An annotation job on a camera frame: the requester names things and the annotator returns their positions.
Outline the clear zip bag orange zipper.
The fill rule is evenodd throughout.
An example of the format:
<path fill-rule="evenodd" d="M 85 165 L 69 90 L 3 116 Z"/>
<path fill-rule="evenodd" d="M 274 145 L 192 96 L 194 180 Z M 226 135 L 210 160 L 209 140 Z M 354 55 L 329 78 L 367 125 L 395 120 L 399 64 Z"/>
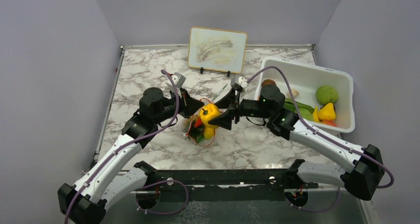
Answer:
<path fill-rule="evenodd" d="M 203 102 L 204 105 L 184 120 L 184 131 L 190 141 L 200 147 L 208 147 L 215 140 L 215 130 L 217 129 L 215 125 L 209 124 L 209 121 L 221 115 L 221 112 L 207 98 L 201 98 L 200 102 Z"/>

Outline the yellow bell pepper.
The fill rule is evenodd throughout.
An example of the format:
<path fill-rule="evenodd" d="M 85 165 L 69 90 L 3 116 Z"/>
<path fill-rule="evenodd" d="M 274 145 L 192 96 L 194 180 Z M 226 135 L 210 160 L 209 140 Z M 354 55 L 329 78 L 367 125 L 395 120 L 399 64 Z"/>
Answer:
<path fill-rule="evenodd" d="M 207 104 L 207 105 L 203 106 L 199 110 L 198 115 L 199 115 L 199 118 L 200 118 L 201 122 L 203 123 L 203 125 L 205 127 L 212 128 L 212 129 L 219 128 L 219 126 L 217 126 L 217 125 L 209 124 L 209 121 L 211 121 L 213 118 L 220 115 L 220 111 L 219 111 L 219 109 L 216 105 Z"/>

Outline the toy pineapple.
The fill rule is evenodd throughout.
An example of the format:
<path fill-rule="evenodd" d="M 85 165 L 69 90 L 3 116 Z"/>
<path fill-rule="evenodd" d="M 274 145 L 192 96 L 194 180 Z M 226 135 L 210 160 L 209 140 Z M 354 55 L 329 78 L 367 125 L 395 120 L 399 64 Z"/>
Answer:
<path fill-rule="evenodd" d="M 205 126 L 202 125 L 198 128 L 194 127 L 194 123 L 198 118 L 199 116 L 197 115 L 191 118 L 190 124 L 187 126 L 186 132 L 186 135 L 189 137 L 189 139 L 194 141 L 196 144 L 199 144 L 204 140 L 203 130 Z"/>

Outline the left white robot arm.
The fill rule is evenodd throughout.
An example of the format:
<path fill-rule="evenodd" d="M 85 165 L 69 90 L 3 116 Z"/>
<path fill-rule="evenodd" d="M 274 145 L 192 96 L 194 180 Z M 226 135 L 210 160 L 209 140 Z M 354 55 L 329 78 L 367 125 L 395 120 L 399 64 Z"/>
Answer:
<path fill-rule="evenodd" d="M 174 121 L 178 114 L 188 118 L 204 103 L 189 96 L 185 89 L 175 89 L 168 99 L 163 91 L 147 89 L 139 108 L 126 122 L 114 145 L 82 178 L 73 185 L 63 184 L 57 194 L 65 223 L 99 224 L 108 209 L 137 188 L 151 189 L 156 182 L 155 169 L 132 168 L 119 175 L 122 168 L 163 130 L 159 124 Z"/>

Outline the yellow mango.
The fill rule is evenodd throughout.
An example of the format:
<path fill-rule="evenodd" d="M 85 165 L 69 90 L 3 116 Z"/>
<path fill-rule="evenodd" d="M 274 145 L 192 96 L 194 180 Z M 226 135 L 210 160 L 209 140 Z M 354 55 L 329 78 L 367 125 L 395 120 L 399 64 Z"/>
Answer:
<path fill-rule="evenodd" d="M 206 140 L 212 139 L 215 135 L 215 129 L 208 126 L 204 127 L 203 136 Z"/>

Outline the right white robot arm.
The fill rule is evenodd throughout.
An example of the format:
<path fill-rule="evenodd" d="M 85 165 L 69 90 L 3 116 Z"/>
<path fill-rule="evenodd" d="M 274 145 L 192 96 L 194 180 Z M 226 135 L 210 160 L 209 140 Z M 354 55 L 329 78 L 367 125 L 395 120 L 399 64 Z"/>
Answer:
<path fill-rule="evenodd" d="M 309 161 L 294 162 L 286 173 L 286 182 L 293 188 L 303 183 L 324 183 L 345 188 L 353 196 L 369 201 L 380 188 L 385 168 L 380 150 L 348 143 L 331 135 L 284 106 L 285 95 L 269 84 L 261 88 L 258 100 L 240 100 L 235 89 L 216 102 L 224 113 L 208 121 L 210 125 L 230 130 L 240 117 L 257 117 L 267 120 L 266 127 L 276 136 L 305 145 L 332 160 L 334 165 L 315 164 Z"/>

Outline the red carrot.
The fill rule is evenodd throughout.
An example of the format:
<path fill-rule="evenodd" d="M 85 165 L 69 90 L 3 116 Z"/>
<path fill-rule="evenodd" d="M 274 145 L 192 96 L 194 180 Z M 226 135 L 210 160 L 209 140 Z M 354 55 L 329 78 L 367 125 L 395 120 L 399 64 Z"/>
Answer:
<path fill-rule="evenodd" d="M 199 118 L 195 121 L 195 123 L 194 123 L 194 127 L 195 127 L 195 128 L 198 128 L 198 127 L 200 127 L 200 126 L 202 126 L 202 125 L 203 125 L 203 122 L 202 122 L 201 118 L 199 117 Z"/>

